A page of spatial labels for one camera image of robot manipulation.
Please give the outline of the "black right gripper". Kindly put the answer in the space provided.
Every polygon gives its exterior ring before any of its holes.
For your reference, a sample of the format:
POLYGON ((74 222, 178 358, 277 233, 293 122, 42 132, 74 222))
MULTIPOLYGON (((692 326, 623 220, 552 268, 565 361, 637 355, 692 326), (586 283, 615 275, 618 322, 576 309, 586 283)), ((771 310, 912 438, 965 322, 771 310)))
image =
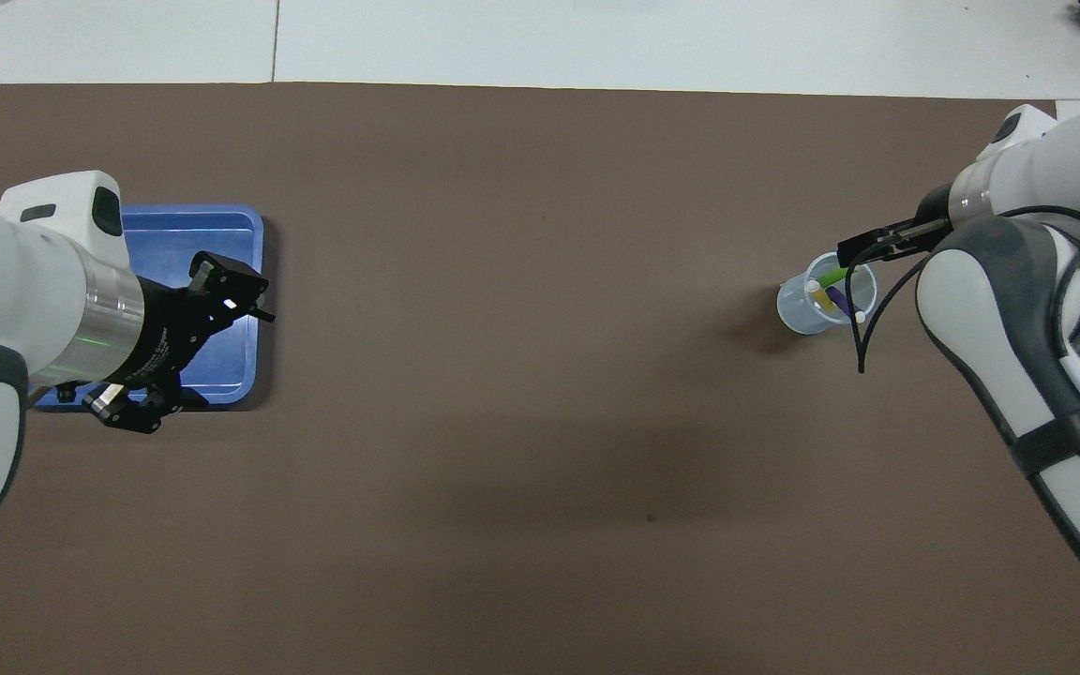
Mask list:
POLYGON ((930 251, 935 246, 935 235, 951 233, 951 189, 948 183, 927 193, 918 205, 917 219, 903 219, 843 240, 837 244, 837 265, 891 261, 930 251))

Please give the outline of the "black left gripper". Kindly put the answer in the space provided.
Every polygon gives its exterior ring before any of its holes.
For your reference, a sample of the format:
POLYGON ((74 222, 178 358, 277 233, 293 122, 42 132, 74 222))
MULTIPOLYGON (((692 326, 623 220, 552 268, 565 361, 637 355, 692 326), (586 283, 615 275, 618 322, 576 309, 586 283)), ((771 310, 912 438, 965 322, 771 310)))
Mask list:
POLYGON ((198 251, 191 282, 173 288, 139 276, 141 329, 125 362, 82 397, 82 406, 107 428, 156 433, 168 415, 205 409, 207 400, 184 387, 181 372, 214 334, 241 319, 274 323, 264 308, 270 282, 249 264, 198 251), (145 389, 141 400, 129 390, 145 389))

